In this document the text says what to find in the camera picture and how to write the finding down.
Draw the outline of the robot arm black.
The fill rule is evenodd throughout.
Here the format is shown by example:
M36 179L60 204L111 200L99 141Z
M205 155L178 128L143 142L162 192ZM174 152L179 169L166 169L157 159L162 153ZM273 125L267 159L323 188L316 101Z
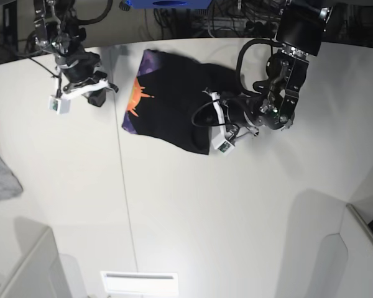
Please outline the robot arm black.
M84 97L88 104L101 107L106 92L118 92L108 74L100 70L101 57L83 46L87 25L101 22L109 14L113 2L107 1L103 12L93 19L79 19L75 1L34 1L34 32L37 53L49 53L55 59L50 71L55 92L49 97L49 109L57 114L70 110L71 100Z
M300 90L306 80L307 57L317 56L331 15L324 1L286 1L273 39L254 38L240 50L236 63L237 96L207 91L209 104L194 111L195 127L217 127L227 145L234 145L241 128L254 136L260 127L271 130L292 126ZM254 45L268 45L267 79L256 81L251 90L243 86L241 69L244 55Z

